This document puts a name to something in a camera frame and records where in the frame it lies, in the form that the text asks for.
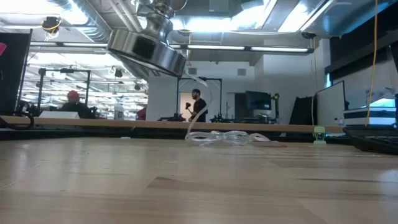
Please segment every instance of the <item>monitor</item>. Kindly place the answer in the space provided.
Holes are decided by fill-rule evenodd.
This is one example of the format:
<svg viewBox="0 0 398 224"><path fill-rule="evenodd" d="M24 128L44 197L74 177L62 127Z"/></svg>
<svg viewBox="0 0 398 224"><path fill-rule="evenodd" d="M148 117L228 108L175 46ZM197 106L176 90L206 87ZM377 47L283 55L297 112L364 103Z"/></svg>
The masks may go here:
<svg viewBox="0 0 398 224"><path fill-rule="evenodd" d="M246 103L249 110L271 110L271 94L246 91Z"/></svg>

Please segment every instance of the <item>white tube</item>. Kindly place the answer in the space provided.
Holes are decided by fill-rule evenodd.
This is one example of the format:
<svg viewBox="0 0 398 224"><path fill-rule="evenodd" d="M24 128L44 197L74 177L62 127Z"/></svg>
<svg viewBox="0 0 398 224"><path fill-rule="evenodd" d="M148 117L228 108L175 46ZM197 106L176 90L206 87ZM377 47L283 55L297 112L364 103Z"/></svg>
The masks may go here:
<svg viewBox="0 0 398 224"><path fill-rule="evenodd" d="M120 7L122 8L122 10L124 11L124 13L126 14L127 18L130 20L130 22L132 23L132 26L134 27L136 32L140 32L142 30L141 24L139 23L139 20L136 16L133 16L129 9L127 8L127 6L125 5L125 3L122 0L116 0Z"/></svg>
<svg viewBox="0 0 398 224"><path fill-rule="evenodd" d="M127 19L124 17L124 15L122 14L122 12L121 12L120 9L118 8L118 6L113 2L113 0L108 0L108 2L109 2L110 5L112 6L112 8L113 8L114 11L116 12L116 14L119 16L119 18L123 21L124 25L126 25L126 27L127 27L130 31L134 31L134 28L132 27L132 25L129 23L129 21L127 21Z"/></svg>

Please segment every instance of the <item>person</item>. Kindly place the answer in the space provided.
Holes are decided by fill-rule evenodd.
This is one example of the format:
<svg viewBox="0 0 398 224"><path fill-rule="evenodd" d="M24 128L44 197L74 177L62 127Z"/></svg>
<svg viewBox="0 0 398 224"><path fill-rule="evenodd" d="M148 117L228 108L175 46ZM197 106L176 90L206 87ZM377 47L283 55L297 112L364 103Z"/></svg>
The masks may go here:
<svg viewBox="0 0 398 224"><path fill-rule="evenodd" d="M68 103L65 103L60 111L77 112L80 118L95 118L95 115L90 109L84 104L80 103L80 95L75 90L69 91Z"/></svg>
<svg viewBox="0 0 398 224"><path fill-rule="evenodd" d="M189 119L189 122L192 122L192 120L195 118L195 116L201 111L205 106L206 106L206 101L202 98L200 98L200 90L194 89L192 90L192 98L195 100L195 103L193 104L193 111L191 112L191 118ZM207 110L199 116L197 119L197 122L206 122L206 114Z"/></svg>

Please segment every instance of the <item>black frame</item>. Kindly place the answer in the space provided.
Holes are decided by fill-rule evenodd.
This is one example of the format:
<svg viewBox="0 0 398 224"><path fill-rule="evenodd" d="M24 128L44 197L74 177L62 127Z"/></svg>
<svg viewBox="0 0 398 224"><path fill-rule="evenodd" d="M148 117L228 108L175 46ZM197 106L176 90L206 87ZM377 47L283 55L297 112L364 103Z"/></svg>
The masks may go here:
<svg viewBox="0 0 398 224"><path fill-rule="evenodd" d="M33 29L29 30L29 41L32 40L32 34L33 34ZM25 53L25 63L24 63L24 68L22 69L22 75L21 75L21 82L19 83L19 92L18 92L18 97L17 97L17 103L15 104L15 107L18 107L18 103L21 100L22 96L22 88L24 87L24 80L25 80L25 72L26 72L26 66L28 63L28 58L29 58L29 49L30 45L26 47L26 53Z"/></svg>
<svg viewBox="0 0 398 224"><path fill-rule="evenodd" d="M90 80L91 80L91 70L79 70L79 69L68 69L73 72L86 72L87 73L87 81L86 81L86 100L85 100L85 105L87 106L88 104L88 92L90 88ZM40 84L39 84L39 98L37 99L37 109L40 109L40 105L42 103L42 91L43 91L43 83L44 83L44 76L47 72L61 72L63 71L62 69L46 69L46 68L40 68L39 69L39 74L40 74Z"/></svg>
<svg viewBox="0 0 398 224"><path fill-rule="evenodd" d="M177 78L177 100L176 100L176 106L175 106L175 113L178 114L178 99L180 97L180 80L194 80L192 78ZM222 78L203 78L203 81L207 81L207 80L216 80L216 81L220 81L220 113L222 113L221 111L221 106L222 106L222 101L223 101L223 79Z"/></svg>

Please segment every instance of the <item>wood grain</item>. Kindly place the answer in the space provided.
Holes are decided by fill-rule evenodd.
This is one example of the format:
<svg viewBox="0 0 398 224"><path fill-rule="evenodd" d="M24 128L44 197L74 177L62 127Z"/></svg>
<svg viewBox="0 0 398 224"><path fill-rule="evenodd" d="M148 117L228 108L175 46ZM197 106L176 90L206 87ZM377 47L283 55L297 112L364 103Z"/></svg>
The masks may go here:
<svg viewBox="0 0 398 224"><path fill-rule="evenodd" d="M1 116L11 124L28 124L28 118L15 116ZM99 126L99 127L137 127L137 128L170 128L188 129L187 122L167 121L116 121L108 119L59 119L59 118L35 118L35 124L61 125L61 126ZM195 129L206 130L240 130L240 131L281 131L295 133L313 133L311 125L275 125L275 124L231 124L231 123L197 123ZM328 133L342 133L339 126L325 127Z"/></svg>
<svg viewBox="0 0 398 224"><path fill-rule="evenodd" d="M397 223L398 157L141 139L0 144L0 223Z"/></svg>

